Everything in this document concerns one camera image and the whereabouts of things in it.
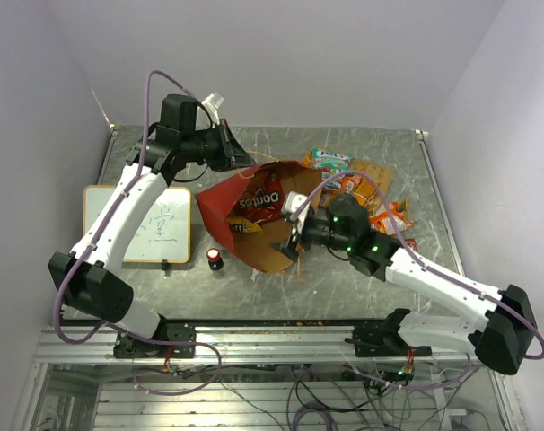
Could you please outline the red Doritos chips bag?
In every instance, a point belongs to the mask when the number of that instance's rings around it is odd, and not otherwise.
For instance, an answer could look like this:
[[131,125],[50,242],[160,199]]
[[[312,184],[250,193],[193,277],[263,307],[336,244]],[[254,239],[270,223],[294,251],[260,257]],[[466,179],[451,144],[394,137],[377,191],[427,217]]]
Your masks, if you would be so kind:
[[258,225],[275,222],[281,216],[284,199],[279,171],[260,170],[250,179],[234,205],[232,215]]

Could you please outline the yellow candy packet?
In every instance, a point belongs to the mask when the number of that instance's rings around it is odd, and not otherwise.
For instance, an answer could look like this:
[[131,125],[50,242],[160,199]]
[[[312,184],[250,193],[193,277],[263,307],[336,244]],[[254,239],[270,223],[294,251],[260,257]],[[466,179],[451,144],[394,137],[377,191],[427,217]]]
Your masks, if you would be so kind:
[[229,216],[226,218],[226,223],[233,233],[258,233],[261,231],[258,224],[242,216]]

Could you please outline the teal mint candy bag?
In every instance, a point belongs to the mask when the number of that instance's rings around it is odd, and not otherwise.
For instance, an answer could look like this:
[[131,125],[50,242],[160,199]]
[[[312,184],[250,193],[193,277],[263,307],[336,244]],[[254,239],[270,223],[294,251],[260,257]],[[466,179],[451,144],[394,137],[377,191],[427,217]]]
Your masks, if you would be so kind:
[[311,167],[320,171],[324,180],[338,172],[346,171],[351,162],[352,158],[344,154],[319,147],[311,150]]

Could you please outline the large yellow chips bag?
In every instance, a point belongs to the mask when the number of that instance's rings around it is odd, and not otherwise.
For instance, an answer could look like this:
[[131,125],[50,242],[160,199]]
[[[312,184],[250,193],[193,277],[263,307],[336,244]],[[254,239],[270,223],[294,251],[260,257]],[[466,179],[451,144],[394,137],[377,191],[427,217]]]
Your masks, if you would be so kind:
[[[320,170],[324,180],[337,172],[362,171],[376,182],[382,192],[387,191],[393,178],[391,168],[319,147],[313,148],[301,162],[305,166]],[[342,193],[354,196],[360,205],[369,210],[377,209],[381,204],[374,186],[368,180],[358,174],[348,174],[332,180],[323,187],[320,207],[327,208],[329,202]]]

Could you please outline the orange snack packet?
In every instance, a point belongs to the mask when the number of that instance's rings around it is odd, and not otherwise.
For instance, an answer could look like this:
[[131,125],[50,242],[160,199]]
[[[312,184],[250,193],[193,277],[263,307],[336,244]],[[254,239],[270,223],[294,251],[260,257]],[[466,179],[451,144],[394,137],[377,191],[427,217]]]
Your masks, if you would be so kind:
[[403,232],[416,224],[414,221],[410,220],[408,216],[408,198],[391,201],[388,208],[390,209],[390,213],[388,213],[385,205],[381,204],[376,210],[376,213],[370,217],[372,228],[376,231],[388,235],[395,235],[395,227],[397,227],[400,232]]

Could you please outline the red snack packet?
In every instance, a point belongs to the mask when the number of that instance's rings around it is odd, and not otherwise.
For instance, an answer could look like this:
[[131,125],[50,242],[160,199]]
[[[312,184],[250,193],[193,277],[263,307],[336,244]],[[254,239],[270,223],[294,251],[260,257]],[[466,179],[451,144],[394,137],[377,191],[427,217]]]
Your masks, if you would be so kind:
[[404,239],[405,245],[410,248],[413,251],[417,251],[417,242],[413,238],[405,238]]

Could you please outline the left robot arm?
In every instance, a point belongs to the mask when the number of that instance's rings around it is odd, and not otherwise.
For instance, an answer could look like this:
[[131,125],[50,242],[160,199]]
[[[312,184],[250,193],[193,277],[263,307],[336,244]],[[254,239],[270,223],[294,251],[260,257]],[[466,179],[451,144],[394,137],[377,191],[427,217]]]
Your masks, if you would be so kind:
[[218,92],[203,101],[184,94],[166,96],[159,120],[144,126],[96,221],[69,252],[51,257],[48,270],[57,288],[52,319],[63,341],[71,340],[60,327],[61,310],[69,306],[133,334],[147,356],[159,356],[167,348],[161,315],[135,300],[132,287],[118,273],[147,212],[189,163],[213,172],[254,165],[218,113],[223,101]]

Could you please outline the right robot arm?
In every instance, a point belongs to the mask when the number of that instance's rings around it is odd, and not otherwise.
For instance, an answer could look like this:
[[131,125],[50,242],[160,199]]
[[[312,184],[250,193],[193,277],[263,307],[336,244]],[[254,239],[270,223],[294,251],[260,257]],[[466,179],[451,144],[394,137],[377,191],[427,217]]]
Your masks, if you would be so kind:
[[310,198],[290,192],[281,209],[291,222],[289,236],[276,249],[297,260],[312,245],[343,251],[360,273],[423,294],[453,312],[452,317],[396,310],[385,320],[382,348],[400,355],[410,347],[439,347],[475,356],[500,374],[515,375],[537,329],[527,293],[473,281],[424,258],[396,237],[373,229],[367,211],[353,198],[334,199],[324,217]]

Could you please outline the red white black button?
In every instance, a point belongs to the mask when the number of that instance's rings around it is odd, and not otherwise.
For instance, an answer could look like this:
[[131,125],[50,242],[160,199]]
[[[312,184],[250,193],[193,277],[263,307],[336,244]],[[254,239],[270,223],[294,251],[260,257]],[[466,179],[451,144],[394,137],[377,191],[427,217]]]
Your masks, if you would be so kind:
[[206,258],[211,270],[217,271],[224,267],[221,252],[217,248],[210,248],[206,252]]

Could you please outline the colourful candy packet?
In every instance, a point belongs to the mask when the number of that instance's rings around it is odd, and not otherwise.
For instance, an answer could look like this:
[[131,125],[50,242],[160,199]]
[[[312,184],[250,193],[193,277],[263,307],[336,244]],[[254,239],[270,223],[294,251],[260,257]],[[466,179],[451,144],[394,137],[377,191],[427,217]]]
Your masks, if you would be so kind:
[[322,191],[326,193],[352,193],[357,189],[362,181],[363,177],[360,175],[347,174],[325,184],[322,187]]

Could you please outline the small whiteboard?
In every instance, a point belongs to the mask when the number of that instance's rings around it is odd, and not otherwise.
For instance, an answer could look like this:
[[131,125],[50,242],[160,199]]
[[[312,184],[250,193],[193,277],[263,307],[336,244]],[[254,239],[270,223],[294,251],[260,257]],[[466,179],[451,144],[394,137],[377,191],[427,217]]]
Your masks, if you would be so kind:
[[183,187],[166,189],[148,210],[127,248],[125,264],[183,264],[191,256],[192,194]]

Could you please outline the aluminium frame rail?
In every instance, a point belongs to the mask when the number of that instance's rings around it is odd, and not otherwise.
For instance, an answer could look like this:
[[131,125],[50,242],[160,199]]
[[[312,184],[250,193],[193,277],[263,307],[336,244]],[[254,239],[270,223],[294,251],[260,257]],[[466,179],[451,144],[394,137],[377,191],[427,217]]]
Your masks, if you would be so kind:
[[[212,365],[217,362],[215,347],[226,365],[360,363],[380,360],[401,363],[406,353],[368,347],[360,350],[352,339],[351,326],[331,327],[198,327],[199,344],[191,353],[175,351],[176,365]],[[33,361],[53,365],[162,365],[166,355],[158,357],[134,354],[122,357],[114,352],[120,337],[113,329],[99,330],[82,345],[61,341],[53,328],[41,332]]]

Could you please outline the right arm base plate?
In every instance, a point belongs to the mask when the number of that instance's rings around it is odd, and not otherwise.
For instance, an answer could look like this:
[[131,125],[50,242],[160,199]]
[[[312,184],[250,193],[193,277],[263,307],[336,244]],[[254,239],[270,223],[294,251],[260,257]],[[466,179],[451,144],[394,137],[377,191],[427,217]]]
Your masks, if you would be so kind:
[[400,335],[380,326],[356,326],[352,335],[344,338],[344,342],[351,345],[356,357],[384,357],[404,356],[410,353],[415,356],[430,356],[430,347],[411,347]]

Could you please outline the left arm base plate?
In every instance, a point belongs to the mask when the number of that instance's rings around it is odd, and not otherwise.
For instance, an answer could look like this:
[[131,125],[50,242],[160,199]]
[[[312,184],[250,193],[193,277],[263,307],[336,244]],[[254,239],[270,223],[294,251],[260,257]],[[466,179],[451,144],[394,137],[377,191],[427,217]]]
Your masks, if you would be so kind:
[[161,322],[150,340],[143,341],[132,335],[118,335],[113,356],[117,359],[148,359],[171,355],[192,358],[196,341],[194,329],[183,324]]

